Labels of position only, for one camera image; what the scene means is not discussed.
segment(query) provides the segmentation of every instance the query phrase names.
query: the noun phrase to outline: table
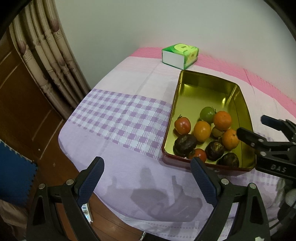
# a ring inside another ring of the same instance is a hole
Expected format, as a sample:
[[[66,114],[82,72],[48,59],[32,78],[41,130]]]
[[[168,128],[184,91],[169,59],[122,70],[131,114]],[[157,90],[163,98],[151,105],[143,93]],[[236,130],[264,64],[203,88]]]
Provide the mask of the table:
[[[199,55],[189,70],[237,83],[249,108],[253,129],[268,140],[285,136],[260,123],[261,115],[295,122],[296,104],[255,74]],[[141,48],[108,73],[79,104],[59,134],[62,151],[79,171],[95,156],[105,171],[95,194],[127,224],[169,240],[193,240],[212,206],[191,173],[164,164],[161,144],[180,70],[161,62],[161,48]],[[255,183],[269,219],[283,195],[279,178],[256,170],[232,183]],[[221,239],[235,215],[230,213]]]

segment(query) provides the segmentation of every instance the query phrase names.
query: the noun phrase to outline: tin tray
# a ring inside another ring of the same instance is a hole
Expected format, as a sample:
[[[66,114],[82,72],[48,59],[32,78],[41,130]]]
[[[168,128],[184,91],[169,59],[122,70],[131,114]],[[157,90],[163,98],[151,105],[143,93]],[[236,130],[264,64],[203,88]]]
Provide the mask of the tin tray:
[[[176,156],[173,152],[174,142],[177,139],[177,135],[174,133],[174,122],[179,115],[187,117],[190,120],[192,132],[195,123],[199,120],[200,111],[206,106],[212,106],[216,111],[227,111],[232,118],[232,129],[244,127],[253,131],[246,101],[237,84],[209,74],[182,70],[162,144],[163,161],[166,164],[189,168],[190,160]],[[202,145],[197,145],[196,148],[205,149],[213,140],[210,137]],[[245,143],[240,142],[231,152],[234,152],[239,158],[238,168],[218,165],[216,161],[209,160],[206,160],[206,165],[214,169],[225,170],[226,172],[222,173],[231,175],[239,175],[255,167],[255,153]]]

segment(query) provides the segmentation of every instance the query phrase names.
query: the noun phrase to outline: tissue box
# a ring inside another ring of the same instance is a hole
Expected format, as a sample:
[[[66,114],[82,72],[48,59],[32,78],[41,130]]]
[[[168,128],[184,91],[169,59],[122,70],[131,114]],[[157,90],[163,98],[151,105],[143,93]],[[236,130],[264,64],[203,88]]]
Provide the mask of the tissue box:
[[[199,49],[186,44],[176,44],[162,49],[163,63],[178,69],[187,69],[198,56]]]

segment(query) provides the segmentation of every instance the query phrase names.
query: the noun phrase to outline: blue foam mat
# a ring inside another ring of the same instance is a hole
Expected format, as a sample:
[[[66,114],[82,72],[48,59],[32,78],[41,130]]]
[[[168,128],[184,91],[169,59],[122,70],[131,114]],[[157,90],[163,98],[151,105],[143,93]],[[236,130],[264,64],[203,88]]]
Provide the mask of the blue foam mat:
[[[36,171],[35,163],[0,140],[0,199],[25,206]]]

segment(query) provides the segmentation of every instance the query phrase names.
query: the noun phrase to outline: beige patterned curtain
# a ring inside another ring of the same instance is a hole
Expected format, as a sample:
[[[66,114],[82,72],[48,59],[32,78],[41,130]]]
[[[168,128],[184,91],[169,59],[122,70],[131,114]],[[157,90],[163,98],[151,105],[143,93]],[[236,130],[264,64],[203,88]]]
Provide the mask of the beige patterned curtain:
[[[52,1],[32,1],[9,30],[34,80],[63,118],[68,119],[89,92],[89,86],[64,40]]]

